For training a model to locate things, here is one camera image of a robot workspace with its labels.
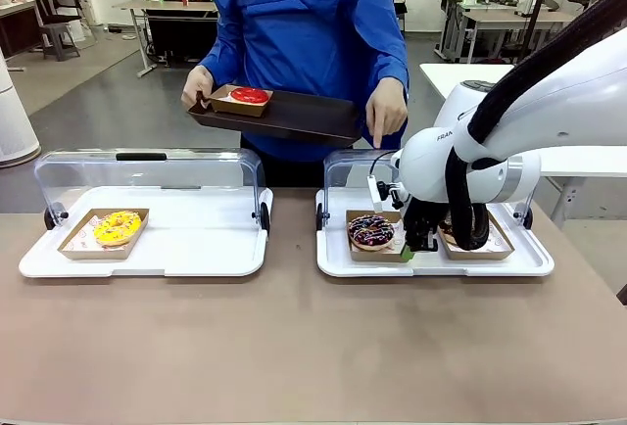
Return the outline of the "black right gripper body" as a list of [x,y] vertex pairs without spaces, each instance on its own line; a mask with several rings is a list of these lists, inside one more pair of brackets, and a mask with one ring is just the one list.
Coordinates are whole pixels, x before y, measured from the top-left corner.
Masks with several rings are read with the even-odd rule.
[[410,197],[403,216],[408,238],[426,238],[444,218],[444,205]]

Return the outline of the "person's left hand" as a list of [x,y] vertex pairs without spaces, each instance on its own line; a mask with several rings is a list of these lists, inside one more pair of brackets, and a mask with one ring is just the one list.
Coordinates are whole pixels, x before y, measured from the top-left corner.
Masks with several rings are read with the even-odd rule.
[[398,132],[408,117],[404,85],[395,77],[383,77],[365,107],[366,126],[375,149],[385,136]]

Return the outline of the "person's right hand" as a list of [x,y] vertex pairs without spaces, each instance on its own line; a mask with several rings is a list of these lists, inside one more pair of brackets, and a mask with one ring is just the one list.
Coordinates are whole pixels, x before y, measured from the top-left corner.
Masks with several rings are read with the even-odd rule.
[[181,102],[186,110],[197,104],[207,108],[213,90],[214,78],[212,74],[204,66],[198,65],[187,75],[181,94]]

